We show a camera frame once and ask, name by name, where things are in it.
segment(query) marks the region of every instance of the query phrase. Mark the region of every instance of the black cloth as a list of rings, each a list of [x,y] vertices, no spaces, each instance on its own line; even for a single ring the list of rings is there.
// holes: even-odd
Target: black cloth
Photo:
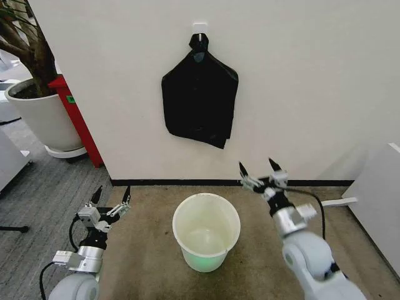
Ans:
[[[224,149],[231,137],[238,74],[208,52],[205,34],[193,34],[192,51],[161,82],[168,131]]]

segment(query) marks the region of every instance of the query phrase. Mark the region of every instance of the chair leg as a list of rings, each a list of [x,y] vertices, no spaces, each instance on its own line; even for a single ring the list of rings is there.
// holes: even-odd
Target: chair leg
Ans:
[[[0,231],[19,231],[21,233],[26,233],[28,230],[29,230],[28,226],[23,226],[23,227],[0,226]]]

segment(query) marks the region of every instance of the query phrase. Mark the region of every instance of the red cabinet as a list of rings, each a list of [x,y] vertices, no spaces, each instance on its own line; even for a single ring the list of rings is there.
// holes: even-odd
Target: red cabinet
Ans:
[[[63,75],[60,75],[56,80],[50,82],[49,87],[55,89],[59,94],[68,116],[71,118],[79,137],[81,137],[83,146],[85,146],[86,151],[89,154],[90,160],[94,166],[98,168],[103,164],[103,160]]]

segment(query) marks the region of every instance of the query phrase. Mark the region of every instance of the black cable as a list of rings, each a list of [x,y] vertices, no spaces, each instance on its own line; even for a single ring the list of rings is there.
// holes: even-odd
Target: black cable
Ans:
[[[74,219],[72,220],[71,225],[69,226],[69,231],[68,231],[69,242],[71,243],[72,248],[75,249],[75,252],[78,251],[78,247],[77,247],[77,246],[75,245],[75,243],[74,243],[74,239],[73,239],[73,227],[74,227],[74,224],[75,224],[75,222],[76,222],[77,220],[79,220],[79,216],[76,214],[76,215],[74,216]]]
[[[321,217],[322,217],[322,238],[325,239],[325,212],[324,212],[324,206],[321,202],[321,200],[318,198],[317,195],[315,195],[312,192],[307,192],[307,191],[303,191],[300,189],[293,189],[291,187],[280,187],[280,189],[283,189],[287,192],[294,192],[294,193],[298,193],[298,194],[304,194],[304,195],[308,195],[311,197],[314,197],[316,199],[316,201],[318,202],[319,208],[321,209]]]
[[[45,272],[45,270],[51,266],[52,264],[54,264],[53,262],[48,263],[47,265],[45,265],[45,267],[42,269],[42,271],[40,272],[40,276],[39,276],[39,287],[40,287],[40,294],[42,296],[42,300],[46,300],[46,295],[44,293],[44,288],[43,288],[43,274]]]

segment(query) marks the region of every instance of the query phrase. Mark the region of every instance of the potted plant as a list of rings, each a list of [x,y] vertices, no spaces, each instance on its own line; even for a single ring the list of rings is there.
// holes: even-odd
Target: potted plant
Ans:
[[[0,49],[17,56],[32,75],[9,87],[5,97],[47,151],[81,149],[58,94],[48,86],[58,76],[54,56],[26,0],[0,0]]]

